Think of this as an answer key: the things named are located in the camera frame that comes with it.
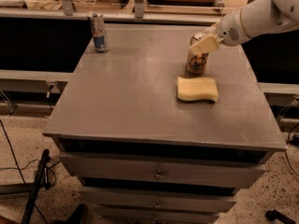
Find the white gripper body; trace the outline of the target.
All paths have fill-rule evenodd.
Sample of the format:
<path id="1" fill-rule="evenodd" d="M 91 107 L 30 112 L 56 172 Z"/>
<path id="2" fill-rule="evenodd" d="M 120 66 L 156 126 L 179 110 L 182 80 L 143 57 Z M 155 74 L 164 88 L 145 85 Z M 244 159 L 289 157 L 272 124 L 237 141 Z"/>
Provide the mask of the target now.
<path id="1" fill-rule="evenodd" d="M 225 15 L 217 24 L 216 33 L 225 46 L 234 47 L 250 41 L 242 24 L 242 10 Z"/>

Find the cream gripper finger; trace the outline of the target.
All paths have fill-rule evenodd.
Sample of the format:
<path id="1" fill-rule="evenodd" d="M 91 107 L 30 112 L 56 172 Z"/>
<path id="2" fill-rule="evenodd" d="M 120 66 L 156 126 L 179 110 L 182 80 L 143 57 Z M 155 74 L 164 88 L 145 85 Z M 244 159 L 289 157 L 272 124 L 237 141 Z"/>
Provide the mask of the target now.
<path id="1" fill-rule="evenodd" d="M 217 35 L 194 35 L 190 44 L 191 54 L 209 53 L 219 48 L 222 38 Z"/>
<path id="2" fill-rule="evenodd" d="M 214 34 L 216 33 L 217 26 L 218 26 L 218 24 L 217 24 L 217 23 L 214 23 L 213 25 L 207 27 L 207 28 L 203 31 L 203 33 L 204 33 L 205 35 L 214 35 Z"/>

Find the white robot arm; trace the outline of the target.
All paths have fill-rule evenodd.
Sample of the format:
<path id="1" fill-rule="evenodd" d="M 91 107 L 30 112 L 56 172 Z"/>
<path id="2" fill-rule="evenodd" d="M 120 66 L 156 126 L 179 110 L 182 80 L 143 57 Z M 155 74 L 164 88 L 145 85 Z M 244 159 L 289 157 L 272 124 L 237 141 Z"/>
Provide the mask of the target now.
<path id="1" fill-rule="evenodd" d="M 255 0 L 205 29 L 189 52 L 197 55 L 217 50 L 220 45 L 237 46 L 259 35 L 297 30 L 298 24 L 299 0 Z"/>

